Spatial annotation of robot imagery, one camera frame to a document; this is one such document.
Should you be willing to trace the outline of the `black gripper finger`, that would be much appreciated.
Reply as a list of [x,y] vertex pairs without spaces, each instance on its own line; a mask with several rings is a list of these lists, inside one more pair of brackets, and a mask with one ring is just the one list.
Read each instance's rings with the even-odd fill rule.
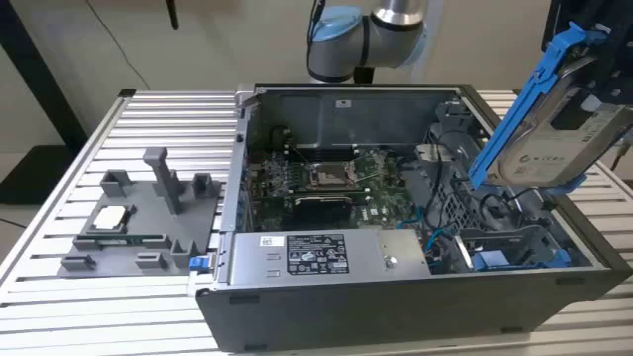
[[591,120],[632,124],[632,34],[597,43],[561,70],[565,93],[551,126],[579,130]]
[[569,28],[573,18],[573,5],[571,0],[552,0],[547,14],[543,32],[541,51],[545,52],[553,37]]

